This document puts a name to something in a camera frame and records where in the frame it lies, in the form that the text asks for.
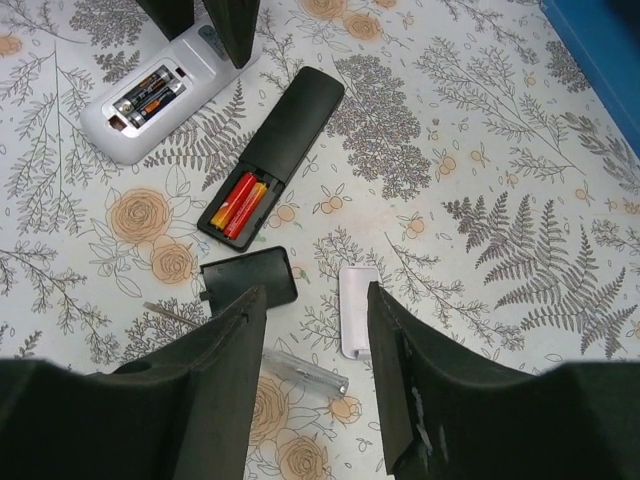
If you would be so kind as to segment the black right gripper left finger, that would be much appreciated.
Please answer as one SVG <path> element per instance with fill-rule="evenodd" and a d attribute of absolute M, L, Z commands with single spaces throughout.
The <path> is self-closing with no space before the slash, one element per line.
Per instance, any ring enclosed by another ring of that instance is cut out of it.
<path fill-rule="evenodd" d="M 266 327 L 254 287 L 109 374 L 1 364 L 5 479 L 240 479 Z"/>

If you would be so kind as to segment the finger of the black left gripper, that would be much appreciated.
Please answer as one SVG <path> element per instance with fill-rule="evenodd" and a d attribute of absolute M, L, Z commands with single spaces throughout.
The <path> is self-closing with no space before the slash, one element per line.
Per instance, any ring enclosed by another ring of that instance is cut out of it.
<path fill-rule="evenodd" d="M 251 56 L 258 20 L 259 0 L 204 0 L 214 28 L 237 69 Z"/>
<path fill-rule="evenodd" d="M 169 41 L 194 25 L 193 0 L 137 0 L 137 4 Z"/>

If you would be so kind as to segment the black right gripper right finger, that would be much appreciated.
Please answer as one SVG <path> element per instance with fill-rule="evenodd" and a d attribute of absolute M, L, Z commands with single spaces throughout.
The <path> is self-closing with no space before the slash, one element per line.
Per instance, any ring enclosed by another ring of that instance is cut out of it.
<path fill-rule="evenodd" d="M 384 460 L 397 479 L 635 479 L 639 366 L 566 362 L 531 375 L 367 292 Z"/>

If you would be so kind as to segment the black orange battery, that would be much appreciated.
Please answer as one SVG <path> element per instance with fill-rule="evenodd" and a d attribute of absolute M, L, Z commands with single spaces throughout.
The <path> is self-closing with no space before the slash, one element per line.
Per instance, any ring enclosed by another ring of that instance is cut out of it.
<path fill-rule="evenodd" d="M 134 107 L 133 111 L 128 115 L 130 123 L 134 127 L 140 128 L 185 90 L 186 86 L 179 81 L 167 84 Z"/>

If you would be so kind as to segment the white remote control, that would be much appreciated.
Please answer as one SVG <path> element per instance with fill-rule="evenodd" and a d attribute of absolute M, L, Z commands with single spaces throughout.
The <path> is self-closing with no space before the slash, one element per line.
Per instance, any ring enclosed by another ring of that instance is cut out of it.
<path fill-rule="evenodd" d="M 85 107 L 83 132 L 112 161 L 133 165 L 245 70 L 199 21 Z"/>

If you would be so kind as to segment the black remote control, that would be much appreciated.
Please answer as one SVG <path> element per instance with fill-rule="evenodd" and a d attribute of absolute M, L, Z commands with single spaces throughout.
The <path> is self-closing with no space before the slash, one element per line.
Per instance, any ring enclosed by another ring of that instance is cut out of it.
<path fill-rule="evenodd" d="M 201 214 L 197 229 L 238 252 L 246 251 L 338 107 L 344 91 L 343 84 L 333 77 L 312 67 L 302 68 Z M 245 172 L 253 173 L 268 191 L 239 236 L 231 240 L 209 221 Z"/>

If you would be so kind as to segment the white battery cover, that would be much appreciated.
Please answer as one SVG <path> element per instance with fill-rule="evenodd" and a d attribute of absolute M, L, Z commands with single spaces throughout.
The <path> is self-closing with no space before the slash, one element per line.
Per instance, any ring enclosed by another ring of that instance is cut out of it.
<path fill-rule="evenodd" d="M 341 350 L 351 360 L 371 358 L 368 327 L 368 288 L 380 280 L 379 271 L 371 266 L 345 266 L 339 271 L 339 318 Z"/>

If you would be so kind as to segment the black battery cover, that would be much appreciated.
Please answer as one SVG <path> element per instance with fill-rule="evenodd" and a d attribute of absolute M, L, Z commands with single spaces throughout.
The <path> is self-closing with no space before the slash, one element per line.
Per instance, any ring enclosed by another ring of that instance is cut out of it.
<path fill-rule="evenodd" d="M 204 281 L 200 300 L 209 303 L 212 314 L 218 314 L 257 286 L 266 291 L 267 309 L 293 303 L 298 298 L 289 257 L 282 246 L 203 264 L 200 268 Z"/>

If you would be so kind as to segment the red battery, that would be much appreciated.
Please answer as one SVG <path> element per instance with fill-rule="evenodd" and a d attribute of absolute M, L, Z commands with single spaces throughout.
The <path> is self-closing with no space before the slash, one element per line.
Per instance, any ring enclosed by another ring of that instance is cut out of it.
<path fill-rule="evenodd" d="M 265 183 L 257 182 L 254 184 L 247 198 L 225 227 L 223 233 L 227 238 L 235 240 L 239 236 L 267 191 L 268 187 Z"/>

